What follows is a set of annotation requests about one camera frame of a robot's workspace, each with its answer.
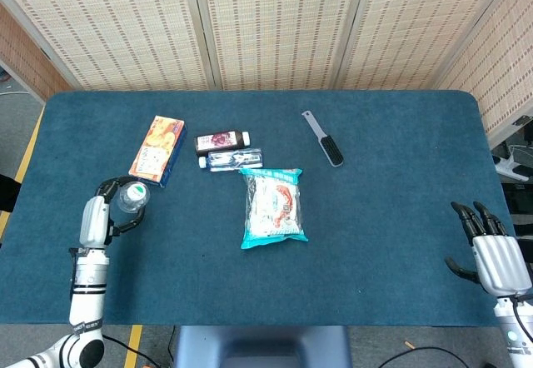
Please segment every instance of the yellow tape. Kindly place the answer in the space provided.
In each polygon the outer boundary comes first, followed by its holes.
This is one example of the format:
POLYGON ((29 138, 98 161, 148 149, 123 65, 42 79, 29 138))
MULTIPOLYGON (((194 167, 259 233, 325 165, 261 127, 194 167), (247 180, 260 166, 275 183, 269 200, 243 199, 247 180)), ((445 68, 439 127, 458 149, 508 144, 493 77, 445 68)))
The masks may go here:
MULTIPOLYGON (((35 141, 37 140, 37 134, 39 133, 39 127, 41 126, 42 112, 44 112, 44 109, 41 110, 41 115, 37 119, 37 123, 33 128, 32 137, 30 138, 30 142, 27 144, 26 151, 22 157, 22 162, 20 163, 20 166, 18 166, 17 175, 15 176, 15 181, 17 182, 22 182, 22 179, 24 179, 24 176, 26 175, 27 166, 32 158, 33 148, 35 147, 35 141)), ((2 211, 0 213, 0 241, 2 240, 3 233, 6 230, 8 218, 8 212, 2 211)))
MULTIPOLYGON (((132 325, 132 331, 130 332, 130 341, 128 346, 133 350, 139 350, 141 344, 142 325, 132 325)), ((126 360, 124 361, 124 368, 135 368, 137 363, 137 354, 132 351, 127 351, 126 360)))

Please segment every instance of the robotic hand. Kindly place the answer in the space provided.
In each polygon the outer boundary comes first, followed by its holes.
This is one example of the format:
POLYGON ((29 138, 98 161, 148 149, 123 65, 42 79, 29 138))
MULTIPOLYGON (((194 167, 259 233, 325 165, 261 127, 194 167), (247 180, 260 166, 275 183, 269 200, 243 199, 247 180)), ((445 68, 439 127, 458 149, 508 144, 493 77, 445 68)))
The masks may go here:
POLYGON ((105 181, 85 205, 80 232, 82 248, 70 250, 74 260, 69 317, 72 334, 8 368, 94 368, 102 360, 103 301, 109 266, 106 247, 114 236, 131 230, 144 217, 143 206, 133 220, 115 226, 109 217, 109 204, 119 187, 136 180, 118 177, 105 181))
POLYGON ((467 206, 452 202, 459 215, 468 243, 474 253, 477 271, 459 267, 451 257, 445 259, 448 268, 496 297, 496 318, 506 339, 507 351, 515 368, 533 366, 533 306, 526 300, 533 295, 531 279, 524 257, 513 236, 507 236, 500 220, 485 206, 475 201, 478 216, 467 206))

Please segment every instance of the woven partition screen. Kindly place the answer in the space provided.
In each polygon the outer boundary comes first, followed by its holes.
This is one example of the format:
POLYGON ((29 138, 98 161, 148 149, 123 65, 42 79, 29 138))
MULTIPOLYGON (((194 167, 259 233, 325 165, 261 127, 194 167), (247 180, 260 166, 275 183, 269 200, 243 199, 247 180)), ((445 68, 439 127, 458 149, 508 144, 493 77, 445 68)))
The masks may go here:
POLYGON ((187 0, 16 0, 85 89, 206 89, 187 0))
POLYGON ((439 87, 476 97, 489 139, 518 118, 533 102, 533 0, 499 0, 439 87))
POLYGON ((417 89, 435 75, 486 0, 367 0, 337 85, 417 89))
POLYGON ((207 0, 222 87, 328 87, 350 1, 207 0))
POLYGON ((54 93, 70 89, 41 49, 1 4, 0 61, 4 68, 43 102, 54 93))

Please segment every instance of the plastic bag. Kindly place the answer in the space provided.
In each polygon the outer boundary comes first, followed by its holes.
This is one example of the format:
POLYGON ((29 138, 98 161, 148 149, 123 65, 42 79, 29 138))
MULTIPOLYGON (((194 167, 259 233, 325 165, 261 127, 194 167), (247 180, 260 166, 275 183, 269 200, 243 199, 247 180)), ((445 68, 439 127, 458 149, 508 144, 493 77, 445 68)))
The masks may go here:
POLYGON ((247 219, 241 249, 286 239, 308 241, 301 227, 301 170, 243 168, 248 185, 247 219))

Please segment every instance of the table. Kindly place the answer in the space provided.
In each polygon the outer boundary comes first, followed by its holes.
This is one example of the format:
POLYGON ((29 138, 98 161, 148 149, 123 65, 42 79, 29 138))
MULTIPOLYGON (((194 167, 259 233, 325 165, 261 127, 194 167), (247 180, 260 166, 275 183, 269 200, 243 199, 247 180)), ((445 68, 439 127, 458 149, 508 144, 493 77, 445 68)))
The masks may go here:
MULTIPOLYGON (((0 322, 66 322, 71 257, 98 184, 129 169, 155 115, 185 120, 167 188, 108 248, 107 324, 486 326, 495 303, 450 201, 512 231, 476 101, 464 92, 64 92, 46 106, 0 249, 0 322), (301 116, 342 150, 332 168, 301 116), (303 169, 309 242, 240 249, 246 184, 200 170, 194 136, 249 131, 266 167, 303 169)), ((117 208, 112 206, 112 216, 117 208)))

